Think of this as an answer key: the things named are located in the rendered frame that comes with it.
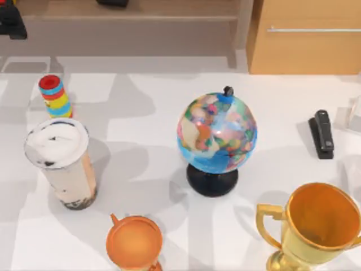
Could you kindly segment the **colourful globe on black base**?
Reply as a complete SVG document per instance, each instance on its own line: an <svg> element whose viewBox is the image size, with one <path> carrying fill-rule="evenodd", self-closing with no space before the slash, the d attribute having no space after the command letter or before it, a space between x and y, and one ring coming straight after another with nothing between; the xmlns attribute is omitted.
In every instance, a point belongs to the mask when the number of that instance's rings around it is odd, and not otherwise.
<svg viewBox="0 0 361 271"><path fill-rule="evenodd" d="M251 156L258 136L256 120L234 89L193 100L177 125L177 143L187 181L199 194L219 197L237 184L238 168Z"/></svg>

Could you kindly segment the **small orange trophy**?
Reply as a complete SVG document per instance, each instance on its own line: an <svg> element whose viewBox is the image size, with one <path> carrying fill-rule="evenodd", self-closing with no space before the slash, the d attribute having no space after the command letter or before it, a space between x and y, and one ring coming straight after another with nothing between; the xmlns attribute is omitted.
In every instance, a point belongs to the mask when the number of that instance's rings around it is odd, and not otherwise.
<svg viewBox="0 0 361 271"><path fill-rule="evenodd" d="M111 214L106 250L121 271L163 271L159 262L163 238L159 226L144 216L118 219Z"/></svg>

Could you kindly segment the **bubble tea cup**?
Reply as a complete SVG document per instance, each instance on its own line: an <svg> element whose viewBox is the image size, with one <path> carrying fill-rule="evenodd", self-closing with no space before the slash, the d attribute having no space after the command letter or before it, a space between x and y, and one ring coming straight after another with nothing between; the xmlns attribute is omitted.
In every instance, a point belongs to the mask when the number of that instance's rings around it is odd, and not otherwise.
<svg viewBox="0 0 361 271"><path fill-rule="evenodd" d="M68 209L85 209L96 198L89 142L85 126L64 117L40 123L24 142L25 156L42 171L56 197Z"/></svg>

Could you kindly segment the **open wooden shelf unit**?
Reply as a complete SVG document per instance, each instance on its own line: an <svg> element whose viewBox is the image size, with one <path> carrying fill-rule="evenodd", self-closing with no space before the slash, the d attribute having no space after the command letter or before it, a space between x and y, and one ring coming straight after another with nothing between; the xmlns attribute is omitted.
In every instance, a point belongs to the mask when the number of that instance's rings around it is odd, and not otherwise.
<svg viewBox="0 0 361 271"><path fill-rule="evenodd" d="M245 46L253 0L18 0L28 37L0 56L225 56Z"/></svg>

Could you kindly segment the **stack of coloured rings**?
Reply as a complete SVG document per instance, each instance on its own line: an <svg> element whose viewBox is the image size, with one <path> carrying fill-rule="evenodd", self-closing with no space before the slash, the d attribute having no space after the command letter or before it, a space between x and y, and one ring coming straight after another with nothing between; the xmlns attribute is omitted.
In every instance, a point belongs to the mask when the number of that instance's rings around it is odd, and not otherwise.
<svg viewBox="0 0 361 271"><path fill-rule="evenodd" d="M71 102L64 90L62 80L57 75L43 76L38 83L38 88L50 117L73 117Z"/></svg>

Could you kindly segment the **black stapler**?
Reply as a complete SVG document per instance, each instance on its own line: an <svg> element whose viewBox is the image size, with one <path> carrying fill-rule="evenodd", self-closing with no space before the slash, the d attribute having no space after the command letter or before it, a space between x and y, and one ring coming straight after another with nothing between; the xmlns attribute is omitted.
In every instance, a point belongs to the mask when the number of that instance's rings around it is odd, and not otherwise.
<svg viewBox="0 0 361 271"><path fill-rule="evenodd" d="M334 142L328 112L326 110L316 111L314 117L308 120L308 124L318 158L321 160L333 159Z"/></svg>

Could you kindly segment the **dark object on shelf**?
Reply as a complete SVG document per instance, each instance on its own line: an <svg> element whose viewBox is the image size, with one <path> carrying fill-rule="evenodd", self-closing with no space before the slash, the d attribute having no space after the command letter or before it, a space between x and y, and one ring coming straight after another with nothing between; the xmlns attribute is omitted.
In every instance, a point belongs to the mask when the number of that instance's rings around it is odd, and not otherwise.
<svg viewBox="0 0 361 271"><path fill-rule="evenodd" d="M129 0L96 0L100 5L127 8Z"/></svg>

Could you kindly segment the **wooden cupboard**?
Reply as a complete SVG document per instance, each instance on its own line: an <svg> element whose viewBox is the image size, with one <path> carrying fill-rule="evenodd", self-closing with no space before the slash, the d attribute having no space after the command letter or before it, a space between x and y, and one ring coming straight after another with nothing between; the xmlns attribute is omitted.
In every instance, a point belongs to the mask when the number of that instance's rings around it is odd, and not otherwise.
<svg viewBox="0 0 361 271"><path fill-rule="evenodd" d="M361 29L361 0L254 0L246 42L254 75L357 75L361 33L274 33L275 28Z"/></svg>

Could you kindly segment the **large gold trophy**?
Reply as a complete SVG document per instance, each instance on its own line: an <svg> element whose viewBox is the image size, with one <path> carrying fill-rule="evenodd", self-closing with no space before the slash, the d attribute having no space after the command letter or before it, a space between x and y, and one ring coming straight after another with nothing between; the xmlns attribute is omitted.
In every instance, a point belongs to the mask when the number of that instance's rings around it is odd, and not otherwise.
<svg viewBox="0 0 361 271"><path fill-rule="evenodd" d="M341 189L327 183L297 188L285 207L258 204L257 229L275 247L267 271L312 271L361 246L361 213Z"/></svg>

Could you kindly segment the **clear glass object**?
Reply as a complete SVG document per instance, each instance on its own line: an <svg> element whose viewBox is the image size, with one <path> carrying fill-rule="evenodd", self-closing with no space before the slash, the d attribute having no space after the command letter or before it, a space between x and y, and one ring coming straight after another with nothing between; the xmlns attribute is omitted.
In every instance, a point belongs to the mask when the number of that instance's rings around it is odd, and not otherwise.
<svg viewBox="0 0 361 271"><path fill-rule="evenodd" d="M347 107L338 107L333 127L361 136L361 95L351 98Z"/></svg>

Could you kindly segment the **black object on shelf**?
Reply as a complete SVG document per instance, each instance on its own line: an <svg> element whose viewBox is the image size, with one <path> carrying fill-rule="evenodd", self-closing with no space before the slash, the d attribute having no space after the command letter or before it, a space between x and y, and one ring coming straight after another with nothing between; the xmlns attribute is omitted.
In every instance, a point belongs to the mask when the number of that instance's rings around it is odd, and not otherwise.
<svg viewBox="0 0 361 271"><path fill-rule="evenodd" d="M11 40L26 40L27 30L16 0L0 0L0 35L9 36Z"/></svg>

